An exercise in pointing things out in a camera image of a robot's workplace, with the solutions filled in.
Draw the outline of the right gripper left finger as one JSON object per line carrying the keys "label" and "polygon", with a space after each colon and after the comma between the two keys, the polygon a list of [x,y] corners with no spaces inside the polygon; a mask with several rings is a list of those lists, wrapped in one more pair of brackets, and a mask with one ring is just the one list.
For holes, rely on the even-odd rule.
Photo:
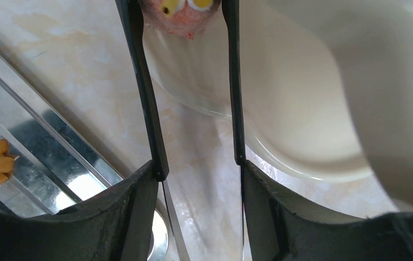
{"label": "right gripper left finger", "polygon": [[0,260],[146,260],[158,182],[151,161],[54,215],[0,212]]}

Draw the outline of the black-tipped metal tongs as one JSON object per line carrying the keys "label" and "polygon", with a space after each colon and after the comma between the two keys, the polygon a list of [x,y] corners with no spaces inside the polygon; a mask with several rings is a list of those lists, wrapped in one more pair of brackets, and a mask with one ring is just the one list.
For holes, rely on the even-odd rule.
{"label": "black-tipped metal tongs", "polygon": [[[116,1],[116,5],[133,62],[151,156],[155,168],[155,177],[157,181],[162,183],[168,220],[178,256],[180,260],[189,260],[190,257],[166,180],[170,170],[151,75],[143,49],[142,36],[144,21],[140,1]],[[244,172],[247,159],[240,76],[239,1],[222,1],[222,13],[228,30],[229,88],[234,156],[235,162],[240,167],[240,171]]]}

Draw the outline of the pink dome cupcake toy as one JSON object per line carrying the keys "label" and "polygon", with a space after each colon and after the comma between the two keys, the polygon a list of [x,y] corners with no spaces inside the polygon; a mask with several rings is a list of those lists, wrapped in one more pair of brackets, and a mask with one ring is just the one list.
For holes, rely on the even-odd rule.
{"label": "pink dome cupcake toy", "polygon": [[144,22],[166,34],[194,39],[218,12],[217,0],[144,0],[139,1]]}

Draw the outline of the stainless steel tray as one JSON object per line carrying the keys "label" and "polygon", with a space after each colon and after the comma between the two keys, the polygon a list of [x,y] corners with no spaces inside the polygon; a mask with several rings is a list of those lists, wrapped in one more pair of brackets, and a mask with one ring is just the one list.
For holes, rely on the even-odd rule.
{"label": "stainless steel tray", "polygon": [[[1,56],[0,139],[18,156],[14,175],[0,186],[2,213],[54,215],[126,179]],[[168,250],[167,224],[156,204],[146,260],[163,260]]]}

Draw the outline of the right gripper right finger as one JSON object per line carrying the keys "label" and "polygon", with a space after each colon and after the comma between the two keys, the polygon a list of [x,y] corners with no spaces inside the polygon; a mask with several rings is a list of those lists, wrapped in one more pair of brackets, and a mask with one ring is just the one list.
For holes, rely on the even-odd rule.
{"label": "right gripper right finger", "polygon": [[413,260],[413,213],[361,219],[336,212],[251,161],[241,168],[241,188],[253,260]]}

